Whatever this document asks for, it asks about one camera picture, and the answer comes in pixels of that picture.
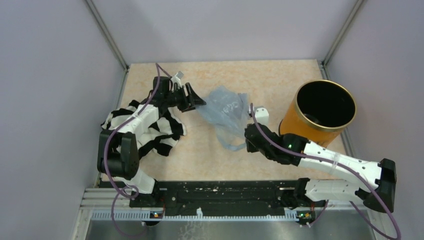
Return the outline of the translucent blue plastic trash bag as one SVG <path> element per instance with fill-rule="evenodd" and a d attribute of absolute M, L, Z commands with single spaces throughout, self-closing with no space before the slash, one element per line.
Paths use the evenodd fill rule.
<path fill-rule="evenodd" d="M 221 85 L 203 100 L 206 105 L 197 107 L 196 111 L 206 122 L 213 125 L 216 138 L 222 147 L 232 152 L 246 148 L 248 94 L 236 93 Z"/>

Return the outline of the orange gold-rimmed trash bin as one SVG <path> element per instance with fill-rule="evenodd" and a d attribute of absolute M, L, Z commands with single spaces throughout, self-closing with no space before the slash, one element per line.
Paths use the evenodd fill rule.
<path fill-rule="evenodd" d="M 304 83 L 295 93 L 279 124 L 279 134 L 296 134 L 328 147 L 357 114 L 352 94 L 325 79 Z"/>

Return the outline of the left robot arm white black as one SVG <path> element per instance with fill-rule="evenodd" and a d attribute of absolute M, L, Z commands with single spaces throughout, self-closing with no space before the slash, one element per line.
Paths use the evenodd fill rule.
<path fill-rule="evenodd" d="M 132 101 L 127 108 L 112 111 L 101 125 L 97 170 L 125 183 L 149 207 L 160 202 L 155 190 L 156 180 L 144 173 L 140 160 L 155 149 L 169 155 L 170 145 L 161 140 L 176 142 L 186 134 L 185 126 L 171 112 L 176 107 L 182 113 L 207 103 L 193 90 L 190 83 L 181 84 L 182 73 L 156 76 L 153 89 L 143 101 Z"/>

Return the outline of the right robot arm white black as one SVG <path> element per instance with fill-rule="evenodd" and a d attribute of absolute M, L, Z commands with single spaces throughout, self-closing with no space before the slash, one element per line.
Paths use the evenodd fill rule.
<path fill-rule="evenodd" d="M 362 202 L 367 208 L 394 212 L 396 163 L 384 158 L 379 162 L 353 158 L 329 150 L 306 137 L 286 133 L 278 135 L 263 124 L 248 124 L 244 129 L 249 153 L 260 152 L 268 160 L 328 173 L 336 179 L 303 180 L 293 192 L 299 206 L 322 200 Z"/>

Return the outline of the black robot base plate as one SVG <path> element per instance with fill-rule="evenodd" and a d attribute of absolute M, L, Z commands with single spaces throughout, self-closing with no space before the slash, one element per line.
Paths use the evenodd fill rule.
<path fill-rule="evenodd" d="M 201 209 L 206 217 L 283 216 L 297 208 L 323 207 L 301 191 L 298 180 L 158 181 L 152 193 L 140 193 L 131 208 L 160 208 L 165 216 L 193 216 Z"/>

